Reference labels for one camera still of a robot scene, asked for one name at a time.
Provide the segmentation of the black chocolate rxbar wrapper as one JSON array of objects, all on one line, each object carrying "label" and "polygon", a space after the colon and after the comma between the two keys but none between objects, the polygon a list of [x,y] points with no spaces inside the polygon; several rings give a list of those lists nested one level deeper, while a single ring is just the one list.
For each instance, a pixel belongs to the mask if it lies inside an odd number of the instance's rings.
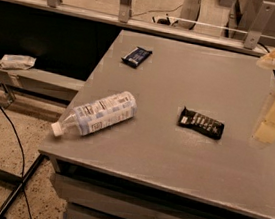
[{"label": "black chocolate rxbar wrapper", "polygon": [[224,131],[223,123],[187,108],[179,113],[177,122],[179,126],[189,128],[212,140],[220,140]]}]

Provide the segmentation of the blue blueberry rxbar wrapper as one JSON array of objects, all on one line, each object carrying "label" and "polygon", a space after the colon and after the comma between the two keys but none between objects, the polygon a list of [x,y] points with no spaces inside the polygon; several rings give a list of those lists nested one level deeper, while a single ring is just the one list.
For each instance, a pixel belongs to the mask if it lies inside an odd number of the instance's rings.
[{"label": "blue blueberry rxbar wrapper", "polygon": [[129,54],[127,54],[125,57],[122,57],[122,61],[127,66],[131,66],[132,68],[136,69],[150,55],[152,55],[151,51],[143,49],[142,47],[137,47],[134,50],[132,50]]}]

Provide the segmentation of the clear plastic water bottle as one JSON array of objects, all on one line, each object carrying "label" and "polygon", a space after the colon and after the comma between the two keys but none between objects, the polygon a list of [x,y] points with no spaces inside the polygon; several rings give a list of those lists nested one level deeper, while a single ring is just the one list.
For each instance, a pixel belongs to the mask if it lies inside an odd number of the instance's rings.
[{"label": "clear plastic water bottle", "polygon": [[62,136],[71,129],[86,136],[135,116],[136,99],[129,91],[82,104],[71,109],[62,121],[51,124],[54,136]]}]

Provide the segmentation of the grey metal drawer cabinet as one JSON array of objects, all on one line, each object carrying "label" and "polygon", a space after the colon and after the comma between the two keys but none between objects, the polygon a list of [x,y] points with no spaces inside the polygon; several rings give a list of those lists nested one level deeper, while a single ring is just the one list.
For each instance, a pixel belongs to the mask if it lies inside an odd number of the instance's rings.
[{"label": "grey metal drawer cabinet", "polygon": [[64,165],[51,183],[69,219],[253,219],[80,166]]}]

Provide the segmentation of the white crumpled packet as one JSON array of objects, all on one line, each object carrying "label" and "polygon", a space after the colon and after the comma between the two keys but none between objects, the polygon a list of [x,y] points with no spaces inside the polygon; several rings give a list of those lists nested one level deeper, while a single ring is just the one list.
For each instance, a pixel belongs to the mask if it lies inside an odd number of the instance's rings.
[{"label": "white crumpled packet", "polygon": [[36,63],[36,59],[26,55],[11,55],[7,54],[1,58],[0,68],[2,70],[28,70]]}]

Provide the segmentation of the black tripod stand leg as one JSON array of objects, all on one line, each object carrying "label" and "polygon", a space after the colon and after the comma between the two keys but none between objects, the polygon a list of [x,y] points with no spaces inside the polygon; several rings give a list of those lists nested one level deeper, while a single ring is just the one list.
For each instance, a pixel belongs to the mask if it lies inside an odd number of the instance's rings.
[{"label": "black tripod stand leg", "polygon": [[37,156],[36,160],[34,160],[33,164],[31,164],[29,170],[27,170],[22,177],[0,169],[0,185],[6,188],[10,188],[11,190],[11,193],[0,206],[0,219],[6,219],[6,212],[16,200],[16,197],[18,197],[20,193],[24,192],[24,187],[37,171],[39,165],[42,164],[44,157],[45,156],[43,156],[42,154]]}]

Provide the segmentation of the grey metal rail frame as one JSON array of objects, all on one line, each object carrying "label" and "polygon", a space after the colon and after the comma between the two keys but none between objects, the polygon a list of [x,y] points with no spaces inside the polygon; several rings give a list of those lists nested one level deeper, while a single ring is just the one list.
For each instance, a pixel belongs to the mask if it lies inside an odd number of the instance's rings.
[{"label": "grey metal rail frame", "polygon": [[228,28],[229,10],[218,0],[0,0],[111,23],[122,28],[188,42],[211,43],[261,56],[274,48],[275,38]]}]

